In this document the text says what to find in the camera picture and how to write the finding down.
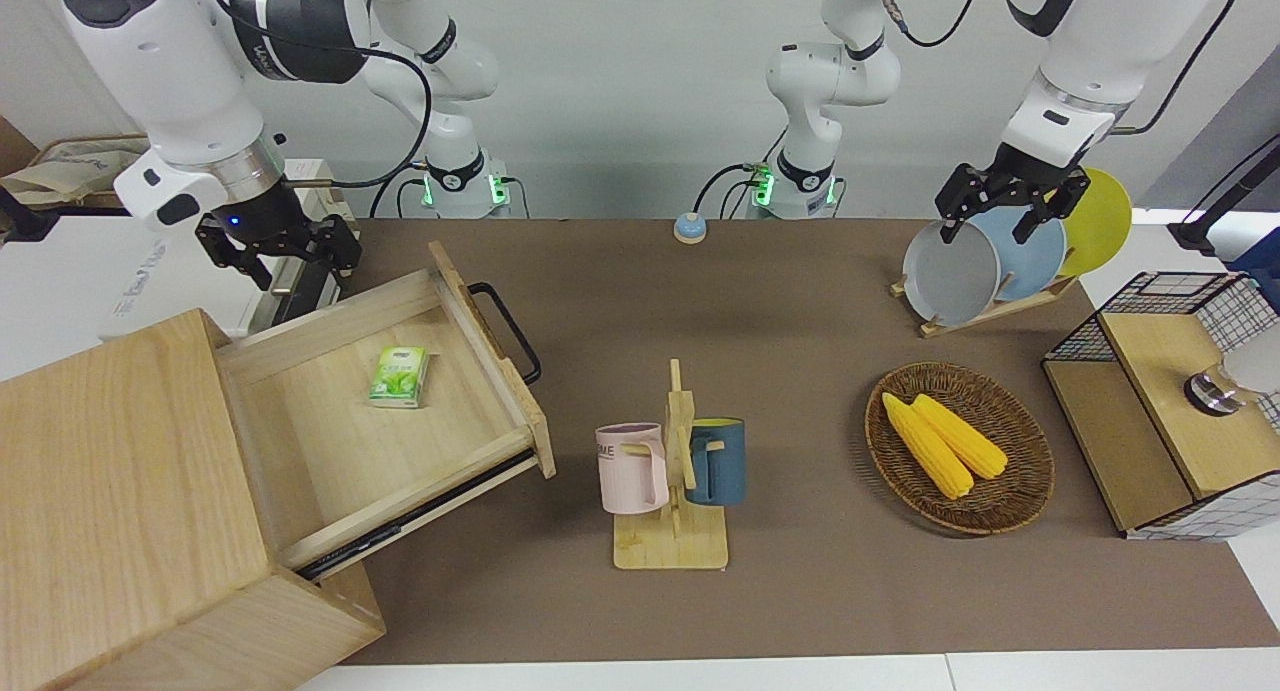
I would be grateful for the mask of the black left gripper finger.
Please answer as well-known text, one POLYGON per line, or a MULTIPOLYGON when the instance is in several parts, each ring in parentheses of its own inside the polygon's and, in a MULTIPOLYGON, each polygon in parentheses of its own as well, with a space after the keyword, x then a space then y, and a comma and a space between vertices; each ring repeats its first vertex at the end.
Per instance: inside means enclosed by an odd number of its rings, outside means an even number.
POLYGON ((1025 211, 1012 230, 1012 239, 1025 244, 1039 226, 1050 220, 1065 220, 1089 189, 1087 173, 1070 173, 1056 186, 1018 182, 1012 193, 1014 205, 1024 205, 1025 211))
POLYGON ((996 209, 1002 191, 1002 171, 979 170, 969 163, 957 164, 934 196, 936 209, 943 220, 940 230, 943 244, 951 244, 970 218, 996 209))

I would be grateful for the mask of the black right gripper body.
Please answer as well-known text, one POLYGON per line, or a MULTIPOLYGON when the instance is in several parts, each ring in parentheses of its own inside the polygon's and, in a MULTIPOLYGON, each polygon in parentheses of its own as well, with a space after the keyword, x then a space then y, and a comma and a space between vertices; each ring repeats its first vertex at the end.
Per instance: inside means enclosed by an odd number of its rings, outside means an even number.
POLYGON ((288 186, 273 186, 256 198, 220 205, 206 212, 205 218, 219 221, 237 248, 252 248, 259 255, 292 257, 297 257, 298 226, 311 220, 303 212, 294 189, 288 186))

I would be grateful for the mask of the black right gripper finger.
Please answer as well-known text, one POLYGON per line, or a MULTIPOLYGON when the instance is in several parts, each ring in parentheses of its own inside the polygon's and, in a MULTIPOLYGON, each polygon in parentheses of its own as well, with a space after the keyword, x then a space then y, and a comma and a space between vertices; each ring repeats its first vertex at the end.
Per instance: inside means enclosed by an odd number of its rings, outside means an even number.
POLYGON ((364 253, 357 232, 340 214, 303 221, 297 229, 296 246, 302 262, 320 267, 338 284, 360 266, 364 253))
POLYGON ((195 235, 216 267, 233 267, 243 276, 251 278, 259 290, 269 290, 273 276, 259 253, 252 248, 237 248, 216 220, 201 220, 195 226, 195 235))

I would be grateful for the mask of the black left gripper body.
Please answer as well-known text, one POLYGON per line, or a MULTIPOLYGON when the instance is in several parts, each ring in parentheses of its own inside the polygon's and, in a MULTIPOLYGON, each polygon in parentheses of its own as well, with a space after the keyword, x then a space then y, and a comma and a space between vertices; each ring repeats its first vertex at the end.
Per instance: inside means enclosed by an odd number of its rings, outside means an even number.
POLYGON ((1089 177, 1079 164, 1057 168, 1010 143, 998 145, 982 177, 978 198, 987 207, 1028 202, 1032 191, 1038 191, 1047 207, 1074 207, 1089 188, 1089 177))

